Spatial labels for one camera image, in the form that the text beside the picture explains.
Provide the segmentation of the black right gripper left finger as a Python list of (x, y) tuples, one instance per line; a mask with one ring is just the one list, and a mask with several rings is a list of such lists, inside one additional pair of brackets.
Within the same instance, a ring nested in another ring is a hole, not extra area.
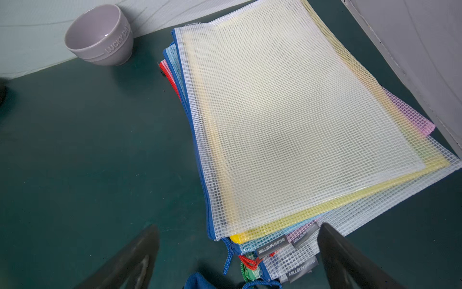
[(150, 225), (77, 289), (146, 289), (160, 248), (158, 227)]

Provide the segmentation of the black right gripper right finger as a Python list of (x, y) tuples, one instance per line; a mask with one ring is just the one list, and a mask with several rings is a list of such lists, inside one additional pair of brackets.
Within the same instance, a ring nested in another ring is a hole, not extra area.
[(317, 236), (322, 263), (332, 289), (401, 289), (403, 286), (356, 249), (328, 223)]

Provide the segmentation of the grey blue microfibre cloth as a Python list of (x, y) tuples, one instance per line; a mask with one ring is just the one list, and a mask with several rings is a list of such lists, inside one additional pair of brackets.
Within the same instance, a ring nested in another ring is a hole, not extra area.
[(218, 275), (204, 275), (200, 272), (193, 273), (186, 280), (184, 289), (228, 289), (233, 288), (225, 278)]

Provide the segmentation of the blue zipper document bag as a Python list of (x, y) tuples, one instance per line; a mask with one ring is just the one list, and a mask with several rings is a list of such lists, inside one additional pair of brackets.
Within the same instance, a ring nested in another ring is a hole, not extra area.
[(321, 214), (295, 232), (297, 238), (303, 236), (296, 245), (289, 244), (273, 256), (264, 258), (260, 264), (261, 278), (265, 281), (272, 281), (289, 272), (299, 270), (302, 264), (314, 262), (315, 255), (320, 252), (316, 238), (323, 223), (328, 223), (341, 235), (347, 236), (462, 167), (462, 161), (458, 157), (432, 137), (428, 139), (443, 154), (443, 160), (448, 162), (447, 165), (422, 177)]

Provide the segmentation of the green mesh document bag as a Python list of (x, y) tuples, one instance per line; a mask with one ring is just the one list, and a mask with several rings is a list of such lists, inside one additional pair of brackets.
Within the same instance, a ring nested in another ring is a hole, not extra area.
[(241, 274), (245, 282), (251, 282), (262, 278), (261, 268), (257, 266), (254, 270), (244, 263), (240, 264)]

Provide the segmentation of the yellow mesh document bag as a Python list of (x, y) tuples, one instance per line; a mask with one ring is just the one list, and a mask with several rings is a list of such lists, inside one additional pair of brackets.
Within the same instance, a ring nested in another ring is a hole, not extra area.
[(241, 72), (216, 235), (254, 240), (447, 164), (308, 2), (255, 2), (227, 33)]

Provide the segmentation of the pink mesh document bag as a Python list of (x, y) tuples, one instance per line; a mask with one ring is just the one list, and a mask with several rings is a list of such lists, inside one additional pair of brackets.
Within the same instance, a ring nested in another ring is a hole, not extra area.
[[(172, 85), (172, 88), (176, 92), (180, 100), (180, 103), (182, 104), (184, 108), (185, 113), (188, 114), (187, 113), (188, 104), (182, 98), (182, 94), (181, 94), (182, 89), (177, 86), (176, 74), (171, 71), (171, 68), (173, 66), (166, 59), (162, 60), (159, 66), (160, 66), (160, 69), (162, 70), (162, 74), (167, 77), (170, 84)], [(394, 94), (392, 94), (390, 91), (388, 91), (384, 87), (382, 87), (382, 89), (385, 91), (385, 94), (392, 101), (392, 103), (399, 109), (399, 111), (406, 118), (408, 118), (409, 121), (411, 121), (411, 123), (414, 124), (414, 126), (416, 126), (424, 136), (428, 137), (434, 131), (436, 126), (430, 120), (428, 120), (423, 115), (418, 113), (416, 110), (411, 108), (408, 104), (400, 100), (398, 97), (396, 97)], [(227, 242), (230, 244), (231, 248), (234, 250), (235, 255), (245, 255), (245, 254), (255, 253), (257, 248), (260, 248), (264, 244), (267, 244), (269, 242), (272, 242), (275, 239), (278, 239), (280, 236), (288, 236), (289, 238), (291, 235), (299, 234), (299, 232), (306, 230), (313, 223), (316, 223), (317, 221), (319, 221), (321, 216), (322, 215), (313, 217), (311, 219), (303, 220), (302, 222), (289, 226), (283, 230), (276, 231), (265, 237), (258, 238), (256, 240), (249, 241), (243, 244), (235, 243), (231, 241), (230, 238), (227, 239)]]

